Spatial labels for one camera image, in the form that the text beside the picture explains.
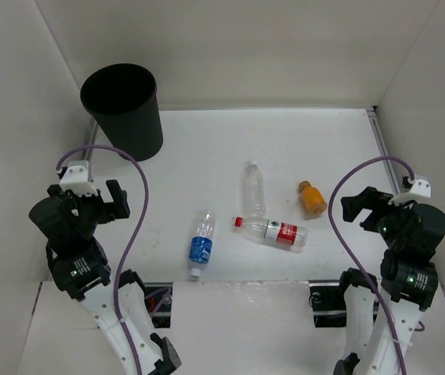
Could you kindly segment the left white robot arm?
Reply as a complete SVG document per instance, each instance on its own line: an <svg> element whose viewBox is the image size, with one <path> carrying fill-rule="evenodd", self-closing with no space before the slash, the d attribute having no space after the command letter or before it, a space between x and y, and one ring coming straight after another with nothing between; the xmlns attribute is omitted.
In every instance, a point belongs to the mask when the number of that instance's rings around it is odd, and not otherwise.
<svg viewBox="0 0 445 375"><path fill-rule="evenodd" d="M47 238L48 268L56 287L96 322L127 374L171 374L181 366L172 342L158 335L148 313L148 292L132 270L114 274L94 236L97 225L127 219L127 194L107 180L112 196L80 197L57 184L29 212Z"/></svg>

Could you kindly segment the clear unlabelled plastic bottle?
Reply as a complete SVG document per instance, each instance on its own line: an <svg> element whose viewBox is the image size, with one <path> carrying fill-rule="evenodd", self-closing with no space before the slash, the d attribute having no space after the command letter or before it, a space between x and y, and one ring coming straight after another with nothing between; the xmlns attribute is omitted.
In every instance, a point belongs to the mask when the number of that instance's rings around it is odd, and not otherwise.
<svg viewBox="0 0 445 375"><path fill-rule="evenodd" d="M243 204L246 216L263 217L266 213L262 172L252 162L244 167Z"/></svg>

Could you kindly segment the orange juice bottle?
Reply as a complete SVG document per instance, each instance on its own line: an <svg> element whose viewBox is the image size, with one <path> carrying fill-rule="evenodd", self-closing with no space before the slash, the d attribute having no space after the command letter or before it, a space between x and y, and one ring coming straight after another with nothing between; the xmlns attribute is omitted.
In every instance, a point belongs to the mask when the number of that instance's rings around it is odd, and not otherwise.
<svg viewBox="0 0 445 375"><path fill-rule="evenodd" d="M308 214L321 215L327 210L327 203L320 191L308 181L302 181L298 187L301 202Z"/></svg>

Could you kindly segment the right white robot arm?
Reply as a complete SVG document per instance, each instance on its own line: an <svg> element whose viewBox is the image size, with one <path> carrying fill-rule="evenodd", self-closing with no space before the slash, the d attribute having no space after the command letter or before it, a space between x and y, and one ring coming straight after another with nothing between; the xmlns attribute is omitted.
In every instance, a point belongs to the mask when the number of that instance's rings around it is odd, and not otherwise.
<svg viewBox="0 0 445 375"><path fill-rule="evenodd" d="M344 221L382 236L387 249L381 280L358 268L344 271L335 289L336 303L346 309L346 341L335 374L402 374L404 355L438 287L431 259L445 236L445 214L423 201L431 196L427 180L414 180L393 196L367 187L341 200Z"/></svg>

